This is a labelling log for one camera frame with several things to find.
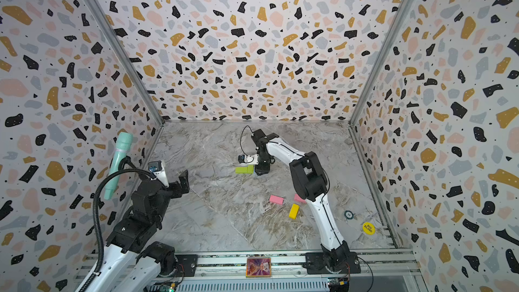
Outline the yellow block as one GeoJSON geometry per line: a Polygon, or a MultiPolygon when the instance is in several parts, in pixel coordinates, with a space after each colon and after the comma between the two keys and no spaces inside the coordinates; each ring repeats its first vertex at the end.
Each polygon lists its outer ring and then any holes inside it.
{"type": "Polygon", "coordinates": [[[291,206],[290,212],[289,212],[289,218],[292,220],[295,220],[297,218],[297,215],[299,213],[300,206],[298,204],[293,204],[291,206]]]}

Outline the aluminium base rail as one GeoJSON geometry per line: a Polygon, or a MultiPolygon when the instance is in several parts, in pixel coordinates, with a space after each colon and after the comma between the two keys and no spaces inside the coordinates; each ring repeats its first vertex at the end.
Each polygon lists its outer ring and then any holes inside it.
{"type": "Polygon", "coordinates": [[[107,249],[76,276],[77,291],[426,291],[412,252],[357,250],[331,270],[317,250],[150,251],[107,249]]]}

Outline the metal corner profile left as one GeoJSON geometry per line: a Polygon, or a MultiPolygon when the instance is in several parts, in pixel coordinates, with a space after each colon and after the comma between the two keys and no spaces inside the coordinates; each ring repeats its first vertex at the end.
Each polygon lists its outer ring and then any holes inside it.
{"type": "Polygon", "coordinates": [[[108,43],[111,45],[112,49],[116,57],[118,58],[121,65],[127,71],[129,78],[131,79],[133,85],[136,86],[137,92],[141,96],[146,105],[147,111],[150,113],[151,117],[158,123],[158,126],[162,128],[164,126],[164,119],[159,115],[158,109],[156,108],[151,96],[147,93],[147,90],[141,81],[139,75],[137,74],[130,58],[124,50],[124,47],[118,40],[116,33],[114,32],[109,20],[107,19],[102,7],[100,6],[97,0],[83,0],[85,5],[89,8],[92,16],[96,20],[99,28],[107,39],[108,43]]]}

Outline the colourful square card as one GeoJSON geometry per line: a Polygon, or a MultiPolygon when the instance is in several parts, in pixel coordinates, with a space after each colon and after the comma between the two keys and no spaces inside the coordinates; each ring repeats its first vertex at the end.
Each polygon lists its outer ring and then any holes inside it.
{"type": "Polygon", "coordinates": [[[247,278],[268,278],[272,276],[271,258],[247,258],[247,278]]]}

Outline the metal corner profile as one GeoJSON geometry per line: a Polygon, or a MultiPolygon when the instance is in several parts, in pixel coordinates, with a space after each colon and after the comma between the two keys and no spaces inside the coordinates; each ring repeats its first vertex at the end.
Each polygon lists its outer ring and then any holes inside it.
{"type": "Polygon", "coordinates": [[[96,20],[99,28],[107,39],[108,43],[111,45],[112,49],[116,57],[118,58],[121,65],[127,71],[129,78],[131,79],[133,85],[136,86],[137,92],[141,96],[146,105],[147,111],[150,113],[151,117],[158,123],[158,126],[162,128],[164,126],[164,119],[159,115],[158,109],[156,108],[151,96],[147,93],[147,90],[141,81],[139,75],[137,74],[130,58],[124,50],[124,47],[118,40],[116,33],[114,32],[109,20],[107,19],[102,7],[100,6],[97,0],[83,0],[85,5],[89,8],[92,16],[96,20]]]}
{"type": "Polygon", "coordinates": [[[354,127],[355,123],[357,123],[357,121],[360,119],[361,112],[364,109],[364,105],[368,100],[371,88],[376,81],[378,73],[382,70],[384,62],[387,56],[389,55],[389,52],[392,50],[393,45],[397,41],[397,37],[400,33],[401,27],[404,25],[405,19],[409,14],[413,2],[414,0],[401,1],[399,9],[391,24],[391,27],[387,32],[387,36],[385,37],[385,40],[381,46],[381,50],[377,55],[377,59],[375,59],[374,65],[363,87],[363,91],[354,109],[354,113],[351,116],[350,127],[354,127]]]}

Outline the mint green microphone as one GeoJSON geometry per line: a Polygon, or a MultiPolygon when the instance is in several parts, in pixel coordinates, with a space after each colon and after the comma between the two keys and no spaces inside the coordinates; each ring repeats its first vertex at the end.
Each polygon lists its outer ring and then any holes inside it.
{"type": "MultiPolygon", "coordinates": [[[[114,156],[112,158],[112,164],[109,170],[109,175],[112,175],[119,171],[119,167],[121,162],[125,157],[127,157],[128,153],[131,151],[131,145],[133,142],[133,135],[127,132],[121,132],[118,135],[116,140],[116,146],[114,151],[114,156]]],[[[105,185],[105,193],[104,200],[112,199],[114,192],[118,186],[120,175],[114,176],[108,183],[105,185]]]]}

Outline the pink block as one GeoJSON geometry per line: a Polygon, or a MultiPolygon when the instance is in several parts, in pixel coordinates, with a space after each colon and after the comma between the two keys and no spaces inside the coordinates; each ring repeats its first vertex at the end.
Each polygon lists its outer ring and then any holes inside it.
{"type": "Polygon", "coordinates": [[[279,197],[277,195],[271,195],[269,198],[269,202],[276,205],[283,205],[285,199],[283,197],[279,197]]]}
{"type": "Polygon", "coordinates": [[[297,203],[300,203],[300,204],[305,204],[306,201],[301,198],[297,193],[294,195],[294,200],[297,202],[297,203]]]}

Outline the metal corner profile right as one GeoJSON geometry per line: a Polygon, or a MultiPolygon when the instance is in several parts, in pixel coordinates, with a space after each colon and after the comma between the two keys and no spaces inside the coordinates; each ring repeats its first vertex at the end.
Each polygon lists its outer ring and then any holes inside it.
{"type": "Polygon", "coordinates": [[[375,59],[374,65],[363,87],[363,91],[354,109],[354,113],[351,116],[350,127],[354,127],[355,123],[357,123],[357,121],[360,119],[361,112],[364,109],[364,105],[368,100],[371,88],[376,81],[378,73],[382,70],[384,62],[387,56],[389,55],[389,52],[392,50],[393,45],[397,41],[397,37],[400,33],[401,27],[404,25],[405,19],[409,14],[413,2],[414,0],[401,1],[399,9],[391,24],[391,27],[387,32],[387,36],[385,37],[385,40],[381,46],[381,50],[377,55],[377,59],[375,59]]]}

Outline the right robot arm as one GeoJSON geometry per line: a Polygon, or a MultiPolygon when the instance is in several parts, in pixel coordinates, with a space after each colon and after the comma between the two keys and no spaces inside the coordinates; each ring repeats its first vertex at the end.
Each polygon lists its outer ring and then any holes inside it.
{"type": "Polygon", "coordinates": [[[278,160],[289,167],[295,192],[305,200],[317,224],[324,270],[337,274],[356,274],[360,271],[357,254],[350,250],[337,226],[328,201],[331,185],[318,156],[290,146],[275,133],[258,129],[251,134],[257,159],[255,173],[270,172],[270,165],[278,160]]]}

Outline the yellow round sticker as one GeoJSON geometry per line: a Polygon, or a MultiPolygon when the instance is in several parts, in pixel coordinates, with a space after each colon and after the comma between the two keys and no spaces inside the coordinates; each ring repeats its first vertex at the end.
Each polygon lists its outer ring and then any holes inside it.
{"type": "Polygon", "coordinates": [[[363,232],[367,235],[374,235],[377,232],[374,224],[369,223],[369,222],[364,222],[362,224],[362,229],[363,229],[363,232]]]}

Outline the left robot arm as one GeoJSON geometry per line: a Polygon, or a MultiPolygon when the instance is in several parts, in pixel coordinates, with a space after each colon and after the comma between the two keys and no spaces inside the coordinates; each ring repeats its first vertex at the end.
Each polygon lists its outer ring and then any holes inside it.
{"type": "Polygon", "coordinates": [[[96,189],[93,201],[94,231],[99,247],[97,262],[78,290],[142,291],[157,277],[185,274],[173,246],[150,240],[162,229],[170,201],[189,191],[187,170],[179,174],[178,181],[167,184],[156,174],[136,168],[108,175],[96,189]],[[144,180],[131,195],[131,209],[104,239],[99,214],[101,191],[111,180],[131,172],[144,180]]]}

